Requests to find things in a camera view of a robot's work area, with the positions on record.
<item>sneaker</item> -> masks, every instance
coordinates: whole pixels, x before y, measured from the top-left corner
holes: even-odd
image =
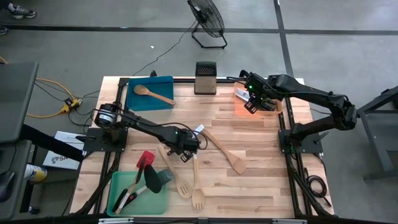
[[[7,34],[8,28],[7,27],[2,27],[0,26],[0,35],[5,35]]]
[[[16,19],[22,19],[22,18],[33,18],[36,16],[36,12],[28,9],[24,9],[23,7],[16,6],[14,12],[8,9],[8,11],[11,13],[11,15],[16,18]]]

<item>teal tray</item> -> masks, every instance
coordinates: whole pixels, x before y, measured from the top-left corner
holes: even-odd
[[[168,206],[167,200],[167,185],[162,187],[162,190],[155,194],[149,189],[143,191],[138,198],[134,199],[129,205],[124,207],[119,215],[112,212],[113,205],[118,199],[123,189],[130,186],[135,176],[136,171],[132,172],[115,172],[111,179],[111,188],[109,190],[108,207],[106,213],[111,217],[123,217],[126,215],[161,215],[166,212]],[[138,182],[134,191],[145,186],[144,174]]]
[[[136,85],[144,85],[149,91],[174,100],[174,79],[172,76],[131,78],[127,90],[127,107],[133,111],[166,110],[173,108],[172,105],[153,96],[136,94],[134,92]]]

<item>yellow extension cord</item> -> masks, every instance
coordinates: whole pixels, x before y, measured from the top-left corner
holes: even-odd
[[[4,58],[2,58],[1,56],[0,56],[0,59],[1,59],[5,64],[8,64],[8,62],[7,62]],[[69,91],[66,87],[64,87],[63,85],[59,84],[59,83],[56,82],[56,81],[52,81],[52,80],[48,80],[48,79],[44,79],[44,78],[36,78],[36,80],[56,84],[56,85],[58,85],[59,87],[63,88],[63,89],[70,95],[70,97],[72,98],[72,100],[75,99],[75,97],[70,93],[70,91]],[[28,114],[28,113],[27,113],[26,115],[27,115],[27,116],[30,116],[30,117],[32,117],[32,118],[41,118],[41,119],[44,119],[44,118],[52,118],[52,117],[58,116],[58,115],[60,115],[60,114],[62,114],[62,113],[65,113],[65,112],[66,112],[66,111],[60,110],[58,113],[50,114],[50,115],[45,115],[45,116],[33,115],[33,114]]]

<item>fan base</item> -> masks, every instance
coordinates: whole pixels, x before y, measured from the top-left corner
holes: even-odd
[[[201,42],[195,37],[195,34],[194,34],[194,33],[198,30],[198,26],[199,26],[199,23],[197,23],[197,25],[195,26],[194,30],[192,31],[192,38],[194,38],[195,41],[198,42],[198,44],[200,45],[201,48],[204,48],[204,49],[224,49],[224,48],[228,45],[228,43],[227,43],[227,41],[226,41],[224,35],[221,34],[221,37],[223,38],[225,45],[222,45],[222,46],[211,46],[211,47],[204,46],[204,45],[201,44]]]

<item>green tray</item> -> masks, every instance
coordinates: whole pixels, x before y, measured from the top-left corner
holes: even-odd
[[[123,189],[130,186],[138,172],[115,172],[112,175],[111,189],[109,190],[108,207],[106,213],[111,217],[125,217],[126,215],[161,215],[167,210],[167,186],[155,194],[149,189],[143,191],[138,198],[134,199],[128,206],[124,207],[119,215],[112,212],[113,205]],[[138,182],[134,191],[145,186],[144,174]]]

